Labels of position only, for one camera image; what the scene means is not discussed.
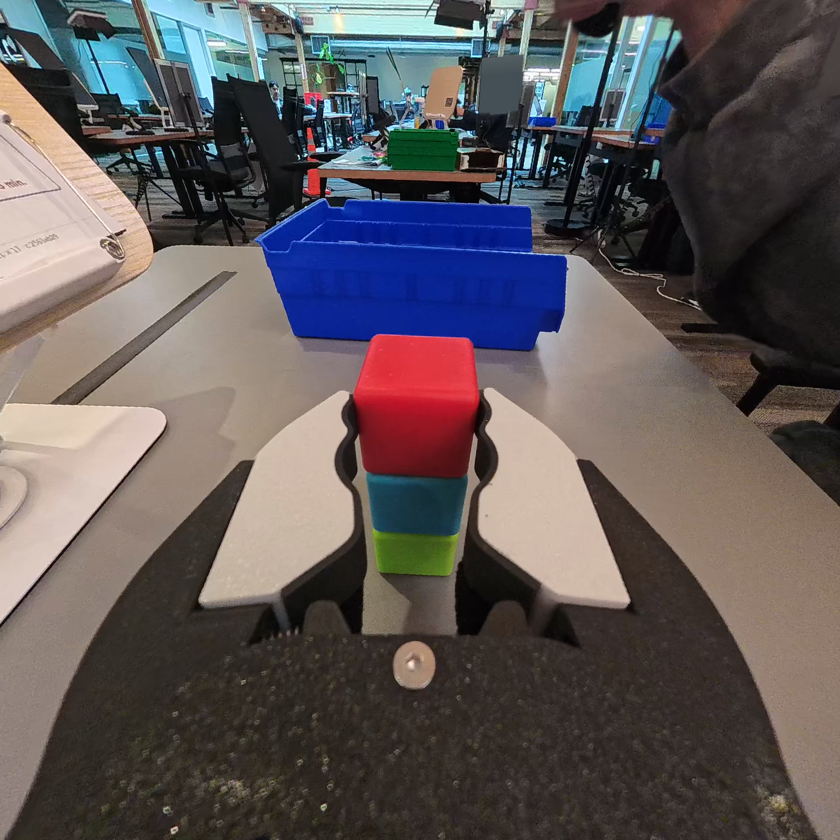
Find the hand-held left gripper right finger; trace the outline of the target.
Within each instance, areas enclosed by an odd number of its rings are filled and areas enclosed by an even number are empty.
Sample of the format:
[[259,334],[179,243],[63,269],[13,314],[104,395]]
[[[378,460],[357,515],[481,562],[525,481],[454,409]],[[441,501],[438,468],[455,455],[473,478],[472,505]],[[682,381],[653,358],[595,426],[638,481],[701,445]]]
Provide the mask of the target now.
[[461,610],[623,611],[631,598],[572,449],[494,388],[479,399],[478,485],[461,560]]

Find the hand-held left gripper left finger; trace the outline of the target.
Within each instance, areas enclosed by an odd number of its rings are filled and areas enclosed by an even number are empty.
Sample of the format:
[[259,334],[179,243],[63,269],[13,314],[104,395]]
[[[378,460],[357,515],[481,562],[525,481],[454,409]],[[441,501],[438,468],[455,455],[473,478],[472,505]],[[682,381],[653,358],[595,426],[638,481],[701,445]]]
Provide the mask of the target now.
[[351,394],[339,391],[258,452],[198,597],[202,608],[306,611],[363,589],[357,435]]

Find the cyan cube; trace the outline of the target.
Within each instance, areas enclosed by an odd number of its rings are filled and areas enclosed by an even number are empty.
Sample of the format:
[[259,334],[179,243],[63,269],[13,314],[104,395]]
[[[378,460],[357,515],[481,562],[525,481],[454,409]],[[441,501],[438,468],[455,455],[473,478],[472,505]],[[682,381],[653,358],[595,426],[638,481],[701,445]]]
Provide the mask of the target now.
[[454,536],[460,531],[468,477],[366,474],[371,522],[379,532]]

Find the green cube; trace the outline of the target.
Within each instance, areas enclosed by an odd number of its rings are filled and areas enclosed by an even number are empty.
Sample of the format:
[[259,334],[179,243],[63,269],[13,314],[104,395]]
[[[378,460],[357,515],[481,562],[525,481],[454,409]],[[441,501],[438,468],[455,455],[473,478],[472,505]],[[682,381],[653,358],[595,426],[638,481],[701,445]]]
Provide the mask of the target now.
[[450,576],[458,534],[436,535],[372,530],[376,567],[381,574]]

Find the red cube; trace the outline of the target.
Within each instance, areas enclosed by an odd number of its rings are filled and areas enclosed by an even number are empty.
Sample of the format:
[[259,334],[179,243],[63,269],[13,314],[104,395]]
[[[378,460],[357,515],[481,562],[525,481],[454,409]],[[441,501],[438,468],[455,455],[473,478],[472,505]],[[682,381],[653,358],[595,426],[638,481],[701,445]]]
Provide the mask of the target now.
[[479,402],[469,339],[375,335],[353,389],[364,469],[376,475],[462,477]]

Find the blue plastic bin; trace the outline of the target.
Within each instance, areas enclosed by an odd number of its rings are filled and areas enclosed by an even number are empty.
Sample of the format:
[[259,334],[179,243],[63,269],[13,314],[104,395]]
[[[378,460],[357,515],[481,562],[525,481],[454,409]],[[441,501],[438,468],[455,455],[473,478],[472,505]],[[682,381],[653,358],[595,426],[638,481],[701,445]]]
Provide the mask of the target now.
[[299,338],[531,351],[564,317],[568,259],[533,250],[526,206],[320,199],[256,243]]

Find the grey desk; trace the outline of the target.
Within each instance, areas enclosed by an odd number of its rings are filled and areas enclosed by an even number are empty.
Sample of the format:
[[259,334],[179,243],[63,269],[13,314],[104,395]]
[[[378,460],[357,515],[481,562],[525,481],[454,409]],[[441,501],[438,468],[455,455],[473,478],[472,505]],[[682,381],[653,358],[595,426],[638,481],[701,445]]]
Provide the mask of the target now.
[[[497,389],[595,463],[740,645],[795,789],[838,838],[838,505],[583,258],[558,333],[481,350]],[[91,640],[237,462],[357,381],[365,345],[296,339],[258,247],[178,246],[49,332],[16,397],[150,406],[166,429],[2,625],[2,838]],[[97,387],[82,379],[109,359]]]

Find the wooden table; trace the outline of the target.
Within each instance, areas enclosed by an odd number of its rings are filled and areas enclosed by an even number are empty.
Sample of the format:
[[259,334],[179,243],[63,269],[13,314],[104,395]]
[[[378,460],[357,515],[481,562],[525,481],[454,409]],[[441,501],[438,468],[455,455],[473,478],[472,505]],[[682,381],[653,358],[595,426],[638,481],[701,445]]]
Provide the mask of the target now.
[[355,148],[323,163],[316,172],[319,197],[324,198],[329,181],[344,181],[368,190],[373,198],[395,195],[400,201],[423,202],[432,196],[448,194],[453,203],[499,204],[504,200],[485,189],[497,183],[497,171],[395,171],[383,161],[364,161],[368,147]]

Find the printed instruction sheet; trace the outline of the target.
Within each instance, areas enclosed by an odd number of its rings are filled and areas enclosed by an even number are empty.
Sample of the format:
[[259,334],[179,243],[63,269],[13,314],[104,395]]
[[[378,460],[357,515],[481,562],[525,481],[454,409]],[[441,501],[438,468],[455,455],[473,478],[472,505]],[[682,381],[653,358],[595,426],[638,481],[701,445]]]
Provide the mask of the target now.
[[77,189],[7,112],[1,124],[1,278],[125,232]]

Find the stack of green bins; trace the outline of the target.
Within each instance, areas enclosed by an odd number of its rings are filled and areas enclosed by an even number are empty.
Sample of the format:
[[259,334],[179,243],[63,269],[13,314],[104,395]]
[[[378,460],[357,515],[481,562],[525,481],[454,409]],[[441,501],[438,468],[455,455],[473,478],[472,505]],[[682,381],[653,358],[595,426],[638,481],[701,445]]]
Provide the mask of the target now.
[[459,141],[455,129],[394,129],[388,134],[385,162],[394,171],[454,172]]

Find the black pole stand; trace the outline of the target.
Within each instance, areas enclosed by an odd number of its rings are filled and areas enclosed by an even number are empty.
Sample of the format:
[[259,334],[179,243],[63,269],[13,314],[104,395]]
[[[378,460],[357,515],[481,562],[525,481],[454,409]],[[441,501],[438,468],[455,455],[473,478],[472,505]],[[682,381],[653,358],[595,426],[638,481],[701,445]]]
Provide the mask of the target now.
[[616,53],[619,30],[623,19],[620,3],[609,3],[598,15],[596,15],[596,17],[603,18],[602,23],[607,22],[612,25],[611,39],[605,54],[604,66],[598,83],[598,88],[596,89],[595,99],[593,105],[591,106],[590,121],[587,124],[586,132],[584,133],[575,153],[572,171],[568,180],[565,198],[563,200],[564,214],[561,218],[550,219],[543,227],[544,232],[547,235],[556,238],[570,232],[581,230],[585,226],[583,222],[574,221],[572,219],[572,214],[579,185],[581,183],[585,160],[592,147],[595,128],[600,121],[606,82],[613,63],[614,55]]

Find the wooden board stand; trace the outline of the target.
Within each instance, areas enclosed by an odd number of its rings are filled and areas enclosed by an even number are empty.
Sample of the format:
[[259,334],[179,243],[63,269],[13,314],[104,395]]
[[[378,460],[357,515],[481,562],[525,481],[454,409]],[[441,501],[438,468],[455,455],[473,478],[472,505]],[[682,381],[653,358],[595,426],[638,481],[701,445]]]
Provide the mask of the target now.
[[434,69],[423,101],[423,119],[431,129],[445,130],[453,118],[464,71],[461,66]]

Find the black tilted screen stand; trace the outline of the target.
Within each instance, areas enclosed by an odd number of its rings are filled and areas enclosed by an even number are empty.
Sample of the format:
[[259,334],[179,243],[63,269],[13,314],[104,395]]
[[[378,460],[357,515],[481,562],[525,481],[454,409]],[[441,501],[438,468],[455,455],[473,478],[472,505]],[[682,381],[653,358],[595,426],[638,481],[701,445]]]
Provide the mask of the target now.
[[487,2],[436,1],[434,23],[437,26],[472,30],[475,24],[484,27],[490,7]]

